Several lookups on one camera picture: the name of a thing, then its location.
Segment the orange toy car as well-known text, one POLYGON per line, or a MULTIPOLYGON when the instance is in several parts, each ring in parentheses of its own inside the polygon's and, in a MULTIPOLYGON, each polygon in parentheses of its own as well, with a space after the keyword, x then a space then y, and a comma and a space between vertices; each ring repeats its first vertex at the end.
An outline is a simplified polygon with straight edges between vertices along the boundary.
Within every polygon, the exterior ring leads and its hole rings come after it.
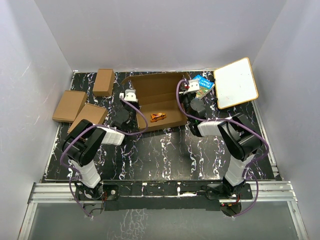
POLYGON ((164 120, 166 117, 167 117, 166 113, 162 113, 162 112, 152 113, 150 115, 150 122, 154 123, 154 122, 157 122, 157 121, 160 121, 160 120, 164 120))

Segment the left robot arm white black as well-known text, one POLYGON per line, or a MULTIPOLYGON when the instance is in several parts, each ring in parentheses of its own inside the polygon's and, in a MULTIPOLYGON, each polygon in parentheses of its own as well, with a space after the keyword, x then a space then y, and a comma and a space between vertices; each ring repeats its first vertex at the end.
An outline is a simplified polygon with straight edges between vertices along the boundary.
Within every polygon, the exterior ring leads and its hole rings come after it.
POLYGON ((99 199, 103 195, 102 178, 94 163, 101 145, 120 146, 127 136, 134 136, 143 133, 127 132, 126 127, 131 121, 131 116, 137 114, 145 118, 140 111, 139 100, 137 97, 128 99, 121 97, 122 108, 117 113, 113 125, 103 125, 101 121, 92 121, 87 117, 81 118, 72 127, 67 137, 62 143, 62 155, 60 164, 68 167, 64 159, 68 157, 71 162, 69 166, 75 171, 76 176, 70 178, 75 187, 88 198, 99 199))

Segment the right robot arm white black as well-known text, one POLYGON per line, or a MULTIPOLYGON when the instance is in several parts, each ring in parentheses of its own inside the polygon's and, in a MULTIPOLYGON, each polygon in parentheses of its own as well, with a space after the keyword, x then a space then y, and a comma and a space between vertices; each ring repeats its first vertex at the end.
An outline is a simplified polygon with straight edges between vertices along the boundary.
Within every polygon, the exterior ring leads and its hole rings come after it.
POLYGON ((242 113, 227 118, 208 119, 205 104, 196 98, 196 93, 176 90, 176 100, 181 112, 187 117, 193 135, 222 138, 230 153, 230 162, 222 179, 222 186, 216 191, 230 199, 235 198, 246 182, 246 171, 258 149, 265 146, 265 154, 268 154, 269 146, 266 140, 252 130, 252 124, 242 113))

